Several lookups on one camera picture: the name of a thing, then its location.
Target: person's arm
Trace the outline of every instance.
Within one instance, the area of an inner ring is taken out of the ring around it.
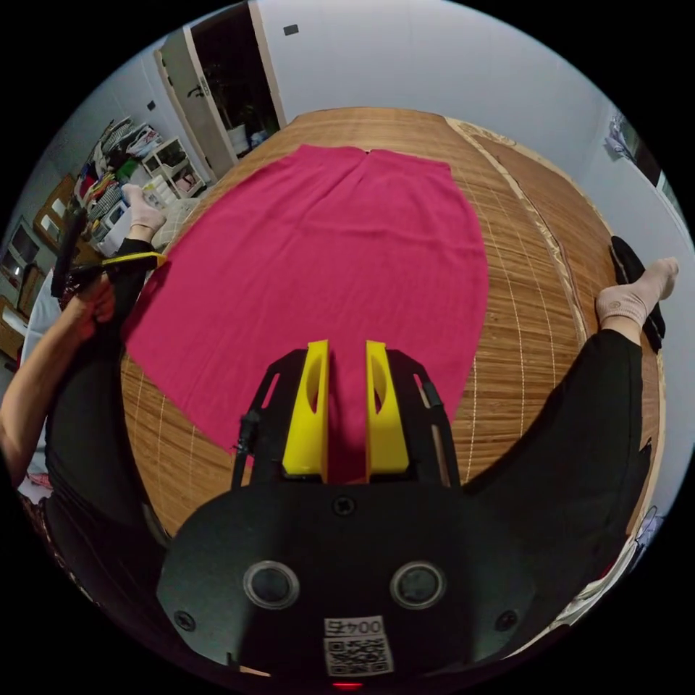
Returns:
[[[24,480],[56,387],[77,349],[94,335],[94,321],[109,321],[113,311],[104,275],[71,299],[9,383],[0,405],[0,447],[14,487]]]

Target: doorway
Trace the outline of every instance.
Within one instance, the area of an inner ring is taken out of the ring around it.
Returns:
[[[242,159],[279,129],[249,3],[223,10],[190,31],[224,130]]]

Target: white shelving unit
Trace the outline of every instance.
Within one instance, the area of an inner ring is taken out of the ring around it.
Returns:
[[[177,198],[193,198],[205,186],[179,138],[162,143],[143,160],[152,178],[162,176]]]

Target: red led light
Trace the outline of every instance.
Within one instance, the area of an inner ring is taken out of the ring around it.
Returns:
[[[338,690],[343,690],[346,693],[353,693],[355,690],[359,690],[362,687],[362,683],[333,683],[334,688]]]

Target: person's hand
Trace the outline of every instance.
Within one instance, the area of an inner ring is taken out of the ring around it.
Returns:
[[[86,290],[75,295],[63,312],[65,320],[81,342],[89,340],[96,331],[96,324],[111,321],[114,315],[114,288],[106,273],[102,274]]]

